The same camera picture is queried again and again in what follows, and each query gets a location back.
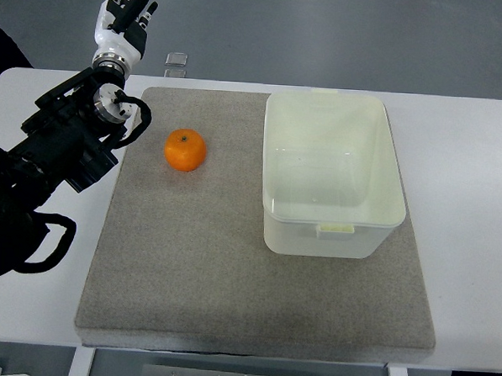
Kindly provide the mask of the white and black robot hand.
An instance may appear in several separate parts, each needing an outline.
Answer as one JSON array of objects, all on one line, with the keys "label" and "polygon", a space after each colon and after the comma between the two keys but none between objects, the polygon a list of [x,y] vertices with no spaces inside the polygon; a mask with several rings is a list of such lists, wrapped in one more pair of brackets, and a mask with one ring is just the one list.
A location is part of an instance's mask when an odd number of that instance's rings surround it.
[{"label": "white and black robot hand", "polygon": [[146,28],[158,3],[152,0],[104,0],[95,24],[97,55],[112,53],[133,66],[145,54]]}]

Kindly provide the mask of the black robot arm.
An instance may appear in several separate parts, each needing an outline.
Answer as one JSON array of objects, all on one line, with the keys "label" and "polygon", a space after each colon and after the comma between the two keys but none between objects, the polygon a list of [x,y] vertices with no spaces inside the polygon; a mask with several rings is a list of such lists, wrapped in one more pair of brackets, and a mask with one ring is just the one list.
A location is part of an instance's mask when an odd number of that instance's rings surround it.
[{"label": "black robot arm", "polygon": [[76,192],[97,183],[152,121],[148,105],[124,91],[129,62],[114,52],[43,94],[23,122],[26,138],[0,148],[0,277],[44,273],[64,258],[77,232],[74,220],[42,214],[55,189]]}]

